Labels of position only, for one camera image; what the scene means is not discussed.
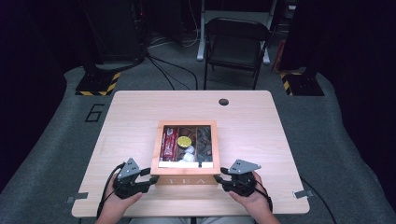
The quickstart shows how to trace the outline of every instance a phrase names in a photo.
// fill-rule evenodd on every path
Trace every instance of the black chair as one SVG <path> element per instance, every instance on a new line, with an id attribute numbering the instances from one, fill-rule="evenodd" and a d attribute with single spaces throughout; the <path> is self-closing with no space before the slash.
<path id="1" fill-rule="evenodd" d="M 253 76 L 249 79 L 252 79 L 252 89 L 255 90 L 262 67 L 262 57 L 270 37 L 268 28 L 256 21 L 228 18 L 215 18 L 209 21 L 205 26 L 204 90 L 209 80 L 207 79 L 209 64 L 212 65 L 212 70 L 214 66 L 221 66 L 253 72 Z M 243 85 L 230 80 L 210 79 L 210 81 Z"/>

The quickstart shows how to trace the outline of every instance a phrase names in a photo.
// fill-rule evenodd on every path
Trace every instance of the wooden box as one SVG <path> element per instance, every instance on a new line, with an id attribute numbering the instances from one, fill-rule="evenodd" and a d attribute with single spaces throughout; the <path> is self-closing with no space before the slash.
<path id="1" fill-rule="evenodd" d="M 151 163 L 158 185 L 217 184 L 219 140 L 214 120 L 162 120 Z"/>

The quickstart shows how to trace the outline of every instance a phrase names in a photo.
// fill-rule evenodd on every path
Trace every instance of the person's hand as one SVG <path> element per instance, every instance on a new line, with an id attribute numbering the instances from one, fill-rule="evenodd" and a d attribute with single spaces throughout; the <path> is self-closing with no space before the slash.
<path id="1" fill-rule="evenodd" d="M 257 182 L 262 184 L 262 178 L 256 173 L 252 172 Z M 256 184 L 256 189 L 265 192 L 260 184 Z M 230 191 L 230 196 L 238 203 L 242 204 L 247 212 L 260 224 L 263 223 L 279 223 L 276 217 L 271 213 L 267 199 L 260 195 L 259 192 L 254 191 L 250 196 L 244 197 Z"/>
<path id="2" fill-rule="evenodd" d="M 108 187 L 106 189 L 106 197 L 110 195 L 105 201 L 105 204 L 102 209 L 102 213 L 99 218 L 96 220 L 96 224 L 106 223 L 106 224 L 115 224 L 122 218 L 126 209 L 130 207 L 132 204 L 136 203 L 141 197 L 142 193 L 138 192 L 136 195 L 131 196 L 126 199 L 119 198 L 113 191 L 113 183 L 116 179 L 117 175 L 113 175 Z"/>

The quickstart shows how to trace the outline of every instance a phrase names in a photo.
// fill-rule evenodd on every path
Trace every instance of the dark background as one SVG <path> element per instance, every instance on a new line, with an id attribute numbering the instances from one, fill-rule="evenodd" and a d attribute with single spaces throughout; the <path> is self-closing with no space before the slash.
<path id="1" fill-rule="evenodd" d="M 198 16 L 199 2 L 191 1 Z M 213 4 L 207 7 L 214 9 L 221 3 L 207 2 Z M 63 12 L 64 4 L 75 12 L 74 20 L 78 23 L 74 25 L 80 30 L 92 60 L 101 63 L 97 40 L 78 1 L 0 3 L 1 189 L 29 154 L 62 101 L 64 73 L 82 65 L 66 29 L 70 20 Z M 244 3 L 244 7 L 269 10 L 262 1 L 252 4 Z M 189 10 L 185 7 L 182 4 L 181 11 Z M 227 7 L 224 9 L 235 8 L 231 4 Z M 392 40 L 396 18 L 392 3 L 300 0 L 281 68 L 297 69 L 309 64 L 312 55 L 318 53 L 319 40 L 329 34 L 326 24 L 340 8 L 346 13 L 339 15 L 342 19 L 337 39 L 329 42 L 320 54 L 323 62 L 318 71 L 333 84 L 346 130 L 395 208 L 396 113 L 392 105 L 396 96 L 391 65 L 396 61 Z M 180 20 L 191 24 L 186 14 L 181 14 Z"/>

